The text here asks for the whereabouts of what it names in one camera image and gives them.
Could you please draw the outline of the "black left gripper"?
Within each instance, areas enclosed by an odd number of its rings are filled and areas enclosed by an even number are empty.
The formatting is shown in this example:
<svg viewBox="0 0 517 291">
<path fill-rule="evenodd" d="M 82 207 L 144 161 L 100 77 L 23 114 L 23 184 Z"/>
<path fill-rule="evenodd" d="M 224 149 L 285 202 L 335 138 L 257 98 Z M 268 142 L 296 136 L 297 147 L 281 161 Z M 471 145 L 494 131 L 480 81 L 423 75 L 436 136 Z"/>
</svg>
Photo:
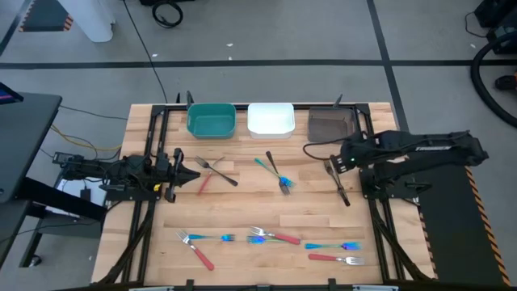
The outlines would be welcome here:
<svg viewBox="0 0 517 291">
<path fill-rule="evenodd" d="M 180 148 L 176 148 L 174 150 L 173 158 L 174 163 L 171 164 L 167 153 L 160 151 L 156 154 L 155 167 L 157 169 L 158 177 L 162 179 L 164 183 L 169 184 L 164 195 L 167 202 L 175 202 L 174 186 L 178 171 L 181 173 L 179 176 L 180 188 L 186 183 L 194 181 L 200 177 L 200 173 L 198 171 L 193 171 L 183 165 L 183 152 Z"/>
</svg>

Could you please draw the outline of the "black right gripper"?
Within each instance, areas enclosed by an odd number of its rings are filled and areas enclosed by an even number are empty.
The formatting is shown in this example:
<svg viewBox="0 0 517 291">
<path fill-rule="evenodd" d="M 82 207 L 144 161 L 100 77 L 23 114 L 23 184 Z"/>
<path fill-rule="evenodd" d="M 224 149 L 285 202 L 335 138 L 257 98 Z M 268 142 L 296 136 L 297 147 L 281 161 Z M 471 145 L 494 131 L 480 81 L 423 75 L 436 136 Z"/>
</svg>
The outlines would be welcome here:
<svg viewBox="0 0 517 291">
<path fill-rule="evenodd" d="M 374 142 L 370 137 L 354 135 L 344 139 L 340 156 L 331 155 L 330 161 L 338 175 L 369 161 L 374 154 Z"/>
</svg>

